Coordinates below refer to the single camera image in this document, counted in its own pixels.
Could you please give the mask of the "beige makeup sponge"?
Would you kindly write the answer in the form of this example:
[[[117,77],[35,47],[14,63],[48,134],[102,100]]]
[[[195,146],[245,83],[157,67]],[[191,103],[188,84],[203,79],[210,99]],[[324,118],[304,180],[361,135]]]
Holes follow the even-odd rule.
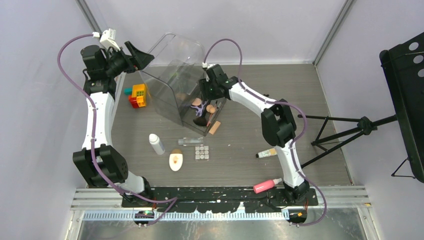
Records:
[[[206,106],[206,111],[210,114],[214,114],[216,112],[216,107],[212,104]]]

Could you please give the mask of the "pink round powder puff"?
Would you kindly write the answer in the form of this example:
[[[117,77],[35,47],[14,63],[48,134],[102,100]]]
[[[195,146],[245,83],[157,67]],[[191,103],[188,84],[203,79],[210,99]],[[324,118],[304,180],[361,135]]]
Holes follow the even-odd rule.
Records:
[[[200,98],[195,98],[191,105],[197,107],[200,106],[202,103],[203,101]]]

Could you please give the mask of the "clear pulled-out drawer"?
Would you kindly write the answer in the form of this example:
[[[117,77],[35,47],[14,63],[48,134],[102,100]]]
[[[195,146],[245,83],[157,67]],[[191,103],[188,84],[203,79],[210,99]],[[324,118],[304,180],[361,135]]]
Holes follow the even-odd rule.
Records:
[[[182,125],[205,137],[217,121],[226,101],[224,97],[212,101],[204,100],[199,88],[195,88],[184,102]]]

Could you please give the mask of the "clear acrylic drawer organizer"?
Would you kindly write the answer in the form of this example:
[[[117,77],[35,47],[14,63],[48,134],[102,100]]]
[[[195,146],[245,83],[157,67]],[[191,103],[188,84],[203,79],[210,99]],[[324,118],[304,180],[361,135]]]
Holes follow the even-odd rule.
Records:
[[[182,35],[165,33],[149,50],[154,59],[140,71],[155,111],[184,126],[195,114],[192,102],[199,97],[198,81],[204,78],[204,47]]]

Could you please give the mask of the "black fan makeup brush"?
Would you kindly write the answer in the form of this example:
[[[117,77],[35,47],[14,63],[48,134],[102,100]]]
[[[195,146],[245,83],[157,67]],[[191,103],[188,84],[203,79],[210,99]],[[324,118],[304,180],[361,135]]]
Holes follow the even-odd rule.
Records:
[[[193,120],[193,123],[200,127],[206,127],[208,123],[208,119],[206,118],[207,112],[204,112],[201,116],[196,117]]]

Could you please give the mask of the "purple eyelash curler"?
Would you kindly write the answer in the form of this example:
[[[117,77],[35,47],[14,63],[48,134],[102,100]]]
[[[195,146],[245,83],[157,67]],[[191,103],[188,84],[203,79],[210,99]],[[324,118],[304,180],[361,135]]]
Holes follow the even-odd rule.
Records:
[[[200,117],[203,114],[206,105],[207,101],[203,101],[200,105],[191,105],[190,107],[195,109],[195,115]]]

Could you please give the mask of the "pink makeup brush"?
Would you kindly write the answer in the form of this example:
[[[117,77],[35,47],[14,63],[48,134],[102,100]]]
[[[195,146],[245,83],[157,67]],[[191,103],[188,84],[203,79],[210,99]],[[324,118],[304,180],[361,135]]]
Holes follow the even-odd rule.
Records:
[[[207,127],[209,127],[210,125],[211,125],[211,123],[213,122],[213,120],[214,120],[214,118],[216,117],[216,115],[217,115],[217,113],[218,113],[218,110],[219,110],[219,108],[221,107],[221,105],[222,105],[222,103],[221,102],[219,102],[218,104],[217,104],[217,106],[215,107],[215,112],[210,116],[210,118],[209,118],[209,120],[208,120],[208,122],[207,122]]]

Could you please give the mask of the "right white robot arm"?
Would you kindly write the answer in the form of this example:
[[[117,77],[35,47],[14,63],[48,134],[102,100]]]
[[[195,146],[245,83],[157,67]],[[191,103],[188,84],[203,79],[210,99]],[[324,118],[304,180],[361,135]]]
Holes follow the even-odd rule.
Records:
[[[282,171],[285,199],[299,205],[310,184],[301,168],[296,150],[296,123],[284,99],[275,100],[259,94],[236,76],[228,77],[219,64],[202,64],[206,78],[199,80],[201,95],[206,100],[226,98],[237,102],[260,117],[264,140],[276,150]]]

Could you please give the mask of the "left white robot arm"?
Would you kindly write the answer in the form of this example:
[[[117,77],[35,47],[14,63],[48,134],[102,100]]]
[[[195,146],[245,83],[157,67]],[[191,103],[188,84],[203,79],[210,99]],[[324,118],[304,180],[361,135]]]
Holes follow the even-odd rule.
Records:
[[[122,73],[143,70],[155,58],[140,51],[130,41],[125,46],[129,54],[112,46],[89,45],[80,51],[86,66],[83,92],[87,94],[86,136],[81,150],[72,155],[73,163],[90,187],[107,188],[116,185],[126,194],[134,194],[141,207],[153,202],[153,193],[145,177],[129,171],[126,159],[113,147],[113,110],[116,103],[116,77]]]

